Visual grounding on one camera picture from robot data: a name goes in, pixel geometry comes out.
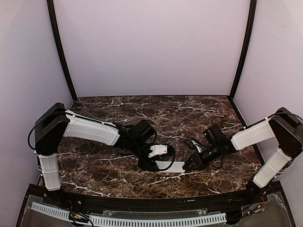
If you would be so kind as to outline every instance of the marble tabletop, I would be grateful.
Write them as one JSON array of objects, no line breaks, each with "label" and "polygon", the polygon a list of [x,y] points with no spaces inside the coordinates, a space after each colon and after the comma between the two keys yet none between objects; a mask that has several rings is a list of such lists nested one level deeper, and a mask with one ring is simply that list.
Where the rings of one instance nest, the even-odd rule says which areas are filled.
[{"label": "marble tabletop", "polygon": [[[193,150],[184,143],[213,123],[230,135],[242,125],[225,96],[115,96],[79,98],[72,111],[105,122],[136,124],[146,119],[158,133],[157,143],[176,149],[176,161]],[[184,174],[145,172],[129,151],[78,138],[63,138],[58,149],[62,188],[68,192],[118,198],[182,198],[245,188],[261,164],[253,147],[225,156],[222,169],[212,165]]]}]

